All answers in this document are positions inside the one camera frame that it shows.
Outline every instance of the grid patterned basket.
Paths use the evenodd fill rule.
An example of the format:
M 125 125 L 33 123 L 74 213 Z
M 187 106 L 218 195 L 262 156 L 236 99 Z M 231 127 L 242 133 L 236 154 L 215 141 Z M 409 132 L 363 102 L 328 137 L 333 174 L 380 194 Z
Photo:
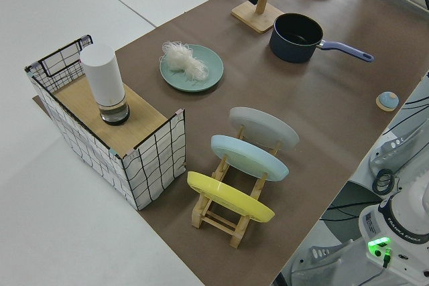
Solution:
M 185 112 L 179 110 L 151 135 L 120 157 L 55 96 L 54 92 L 84 74 L 80 51 L 89 35 L 25 68 L 48 114 L 66 142 L 136 209 L 155 200 L 186 171 Z

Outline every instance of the saucepan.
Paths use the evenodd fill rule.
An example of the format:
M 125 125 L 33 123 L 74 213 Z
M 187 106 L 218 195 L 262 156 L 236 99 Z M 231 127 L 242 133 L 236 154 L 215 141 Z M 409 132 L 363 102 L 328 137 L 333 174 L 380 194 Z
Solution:
M 285 13 L 274 22 L 269 46 L 277 57 L 292 63 L 308 61 L 316 48 L 340 50 L 365 62 L 374 61 L 374 56 L 361 50 L 322 38 L 323 30 L 313 19 L 299 13 Z

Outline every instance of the brown paper mat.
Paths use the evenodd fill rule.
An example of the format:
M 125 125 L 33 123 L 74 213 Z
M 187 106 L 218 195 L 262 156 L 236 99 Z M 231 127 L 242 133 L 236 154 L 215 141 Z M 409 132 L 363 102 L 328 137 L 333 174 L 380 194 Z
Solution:
M 188 170 L 215 170 L 210 138 L 235 135 L 234 106 L 272 114 L 300 136 L 295 149 L 278 154 L 290 175 L 267 182 L 260 197 L 276 215 L 251 222 L 238 250 L 212 226 L 191 227 L 198 196 L 186 175 L 139 212 L 206 285 L 269 285 L 393 118 L 375 98 L 390 90 L 402 104 L 429 68 L 427 15 L 404 1 L 268 0 L 315 19 L 325 40 L 373 54 L 370 64 L 321 50 L 308 63 L 283 62 L 269 49 L 271 31 L 260 35 L 231 15 L 244 1 L 210 0 L 117 51 L 124 83 L 164 115 L 186 109 Z M 159 71 L 166 41 L 214 50 L 225 66 L 221 81 L 205 92 L 173 89 Z M 225 182 L 246 191 L 254 183 L 234 169 Z

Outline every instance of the wooden board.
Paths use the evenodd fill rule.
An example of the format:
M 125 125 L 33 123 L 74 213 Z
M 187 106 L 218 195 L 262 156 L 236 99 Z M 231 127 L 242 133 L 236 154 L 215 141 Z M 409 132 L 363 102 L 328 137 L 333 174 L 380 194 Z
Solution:
M 165 116 L 127 85 L 124 84 L 124 87 L 130 115 L 125 123 L 118 126 L 108 125 L 101 119 L 85 76 L 64 86 L 54 95 L 104 143 L 123 157 L 167 121 Z
M 263 13 L 256 13 L 255 10 L 256 6 L 246 1 L 234 8 L 231 13 L 258 33 L 265 33 L 273 27 L 275 19 L 283 14 L 283 11 L 280 11 L 269 3 L 267 3 Z

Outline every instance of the teal plate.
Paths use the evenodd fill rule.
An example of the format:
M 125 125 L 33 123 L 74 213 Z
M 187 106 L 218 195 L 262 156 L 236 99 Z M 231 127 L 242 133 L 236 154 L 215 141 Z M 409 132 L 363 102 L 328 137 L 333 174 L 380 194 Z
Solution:
M 189 80 L 182 70 L 172 71 L 168 68 L 165 56 L 160 62 L 161 75 L 168 84 L 183 90 L 184 92 L 200 92 L 214 86 L 223 75 L 223 63 L 221 58 L 211 49 L 200 45 L 188 45 L 192 49 L 192 56 L 208 68 L 208 78 L 204 81 Z

